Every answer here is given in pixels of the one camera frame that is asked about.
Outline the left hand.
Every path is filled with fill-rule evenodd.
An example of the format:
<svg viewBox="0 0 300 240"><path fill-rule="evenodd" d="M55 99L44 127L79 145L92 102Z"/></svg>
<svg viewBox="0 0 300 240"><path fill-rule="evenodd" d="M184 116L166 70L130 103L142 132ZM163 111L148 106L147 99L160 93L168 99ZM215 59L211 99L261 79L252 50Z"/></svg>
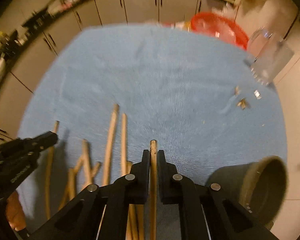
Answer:
<svg viewBox="0 0 300 240"><path fill-rule="evenodd" d="M13 230L20 231L26 228L25 214L17 191L14 191L7 199L6 218Z"/></svg>

